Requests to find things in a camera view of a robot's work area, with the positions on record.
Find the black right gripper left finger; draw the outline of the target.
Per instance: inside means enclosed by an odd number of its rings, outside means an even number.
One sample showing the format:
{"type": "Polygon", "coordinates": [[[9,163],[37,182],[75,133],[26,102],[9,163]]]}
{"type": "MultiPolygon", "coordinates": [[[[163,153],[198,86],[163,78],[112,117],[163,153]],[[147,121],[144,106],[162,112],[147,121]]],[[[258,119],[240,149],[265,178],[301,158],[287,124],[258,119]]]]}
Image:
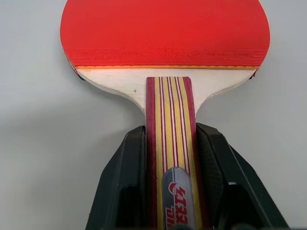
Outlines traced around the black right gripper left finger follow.
{"type": "Polygon", "coordinates": [[[146,129],[129,131],[103,169],[85,230],[152,229],[146,129]]]}

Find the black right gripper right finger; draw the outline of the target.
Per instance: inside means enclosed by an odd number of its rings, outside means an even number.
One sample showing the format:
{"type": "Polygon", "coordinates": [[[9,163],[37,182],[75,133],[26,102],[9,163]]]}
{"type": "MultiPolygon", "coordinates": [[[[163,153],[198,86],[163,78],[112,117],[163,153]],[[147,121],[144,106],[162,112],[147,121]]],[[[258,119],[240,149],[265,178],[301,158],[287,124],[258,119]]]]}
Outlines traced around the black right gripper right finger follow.
{"type": "Polygon", "coordinates": [[[216,128],[196,126],[198,156],[210,222],[217,230],[287,229],[253,167],[216,128]]]}

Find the red table tennis paddle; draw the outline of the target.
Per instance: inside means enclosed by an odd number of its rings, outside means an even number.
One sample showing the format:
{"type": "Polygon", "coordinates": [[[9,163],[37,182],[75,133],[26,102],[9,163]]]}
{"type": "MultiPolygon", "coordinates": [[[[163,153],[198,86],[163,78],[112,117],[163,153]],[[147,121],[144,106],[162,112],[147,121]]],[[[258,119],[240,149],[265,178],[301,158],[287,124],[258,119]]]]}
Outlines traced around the red table tennis paddle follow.
{"type": "Polygon", "coordinates": [[[74,71],[146,117],[149,222],[208,225],[196,112],[254,76],[270,46],[259,0],[67,0],[60,41],[74,71]]]}

